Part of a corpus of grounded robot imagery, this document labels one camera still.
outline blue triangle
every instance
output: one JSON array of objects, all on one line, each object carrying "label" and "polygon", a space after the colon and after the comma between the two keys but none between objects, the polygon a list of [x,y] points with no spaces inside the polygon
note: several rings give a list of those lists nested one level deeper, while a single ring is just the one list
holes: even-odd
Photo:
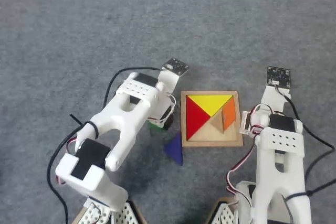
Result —
[{"label": "blue triangle", "polygon": [[181,146],[181,133],[179,132],[173,139],[164,146],[164,152],[175,162],[182,166],[183,155]]}]

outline yellow triangle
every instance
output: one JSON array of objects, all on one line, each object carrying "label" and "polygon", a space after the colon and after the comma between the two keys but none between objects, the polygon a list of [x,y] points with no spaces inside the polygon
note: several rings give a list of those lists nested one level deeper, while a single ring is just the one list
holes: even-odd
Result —
[{"label": "yellow triangle", "polygon": [[188,95],[209,116],[213,116],[232,97],[224,94]]}]

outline tangram puzzle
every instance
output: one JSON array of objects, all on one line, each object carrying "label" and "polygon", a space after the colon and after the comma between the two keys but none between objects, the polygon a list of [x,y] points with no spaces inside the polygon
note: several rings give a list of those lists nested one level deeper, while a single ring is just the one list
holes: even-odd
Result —
[{"label": "tangram puzzle", "polygon": [[183,147],[242,146],[237,91],[182,91]]}]

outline red triangle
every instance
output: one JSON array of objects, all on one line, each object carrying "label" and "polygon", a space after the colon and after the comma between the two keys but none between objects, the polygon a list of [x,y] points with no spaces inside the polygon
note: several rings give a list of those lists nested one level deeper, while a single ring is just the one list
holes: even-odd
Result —
[{"label": "red triangle", "polygon": [[187,140],[209,119],[210,116],[186,96]]}]

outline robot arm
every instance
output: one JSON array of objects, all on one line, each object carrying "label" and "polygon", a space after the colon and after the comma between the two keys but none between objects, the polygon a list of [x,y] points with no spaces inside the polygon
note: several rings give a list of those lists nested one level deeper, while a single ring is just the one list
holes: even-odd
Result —
[{"label": "robot arm", "polygon": [[[131,73],[106,107],[77,133],[76,154],[64,155],[56,175],[81,194],[119,211],[128,194],[110,181],[105,169],[119,169],[147,120],[158,127],[168,123],[174,110],[171,93],[187,70],[186,64],[173,58],[163,66],[157,79]],[[120,131],[113,149],[95,141],[113,129]]]},{"label": "robot arm", "polygon": [[[304,181],[304,141],[302,122],[282,113],[286,99],[290,98],[289,70],[268,67],[267,83],[259,110],[243,114],[242,125],[258,125],[262,130],[255,135],[257,146],[256,183],[240,182],[237,189],[249,200],[237,194],[239,223],[267,224],[269,220],[277,223],[290,223],[290,216],[284,202],[289,195],[305,191]],[[276,165],[283,166],[278,170]],[[310,201],[307,196],[293,198],[287,202],[294,223],[310,224]]]}]

